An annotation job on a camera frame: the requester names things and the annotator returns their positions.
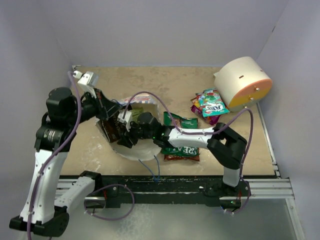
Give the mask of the blue checkered paper bag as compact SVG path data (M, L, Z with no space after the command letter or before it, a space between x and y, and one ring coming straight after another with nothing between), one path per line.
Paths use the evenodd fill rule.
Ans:
M128 111L131 111L134 108L143 108L144 113L150 112L157 120L159 119L158 104L152 96L147 93L140 93L134 98L127 97L117 102L123 105L121 110L124 110L126 107L128 107ZM96 120L95 126L108 142L102 130L100 119ZM157 155L160 153L161 148L155 145L151 139L139 139L137 144L132 148L118 145L117 141L113 143L108 142L108 144L116 154L128 160L143 163L144 161L156 159L156 162L159 162Z

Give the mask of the brown sea salt chips bag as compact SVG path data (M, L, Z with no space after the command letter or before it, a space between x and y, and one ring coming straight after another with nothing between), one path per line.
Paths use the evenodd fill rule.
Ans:
M120 134L122 134L126 129L126 126L118 121L118 115L119 111L108 120L100 120L102 131L109 143L117 142L120 139Z

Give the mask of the green chips bag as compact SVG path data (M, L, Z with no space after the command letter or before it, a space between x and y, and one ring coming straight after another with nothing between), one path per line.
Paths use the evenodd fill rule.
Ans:
M198 128L198 119L197 118L185 118L174 113L171 113L174 118L174 122L179 128L185 129L197 129ZM183 147L174 147L174 148L163 148L161 150L163 155L177 155L177 156L199 156L199 148L183 146Z

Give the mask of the red Doritos bag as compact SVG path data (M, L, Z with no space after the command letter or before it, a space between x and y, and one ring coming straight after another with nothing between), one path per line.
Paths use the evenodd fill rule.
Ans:
M174 154L165 154L164 155L164 161L182 161L182 160L190 160L190 161L195 161L199 162L200 161L200 156L179 156L179 155L174 155Z

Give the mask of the yellow candy snack packet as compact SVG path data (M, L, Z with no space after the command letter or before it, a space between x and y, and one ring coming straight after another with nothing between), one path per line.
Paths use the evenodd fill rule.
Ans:
M199 100L198 100L196 97L195 97L195 98L192 98L190 101L192 102L192 104L193 104L195 107L197 107L197 108L200 108L200 107L201 107L201 105L200 105L200 103L199 103Z

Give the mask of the teal Fox's mint packet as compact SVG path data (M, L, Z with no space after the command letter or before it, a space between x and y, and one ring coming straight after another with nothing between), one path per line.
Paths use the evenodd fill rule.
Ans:
M197 93L196 98L199 101L203 117L220 116L230 112L215 87Z

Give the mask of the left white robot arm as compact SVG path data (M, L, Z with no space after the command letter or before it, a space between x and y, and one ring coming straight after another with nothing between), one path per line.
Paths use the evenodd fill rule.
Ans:
M53 89L46 100L47 112L35 136L35 164L29 194L20 215L9 228L43 237L60 237L67 228L76 201L86 194L98 196L103 191L99 173L85 171L61 200L55 199L63 164L79 124L96 117L108 120L122 105L107 99L100 89L73 95L67 87Z

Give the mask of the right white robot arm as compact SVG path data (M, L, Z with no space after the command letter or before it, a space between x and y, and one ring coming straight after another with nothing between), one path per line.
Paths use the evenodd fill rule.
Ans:
M158 147L191 147L209 150L223 166L222 190L228 196L240 190L241 164L247 140L224 123L203 129L176 128L161 124L150 112L140 114L135 122L132 113L121 111L117 121L124 125L118 145L132 148L138 140L152 140Z

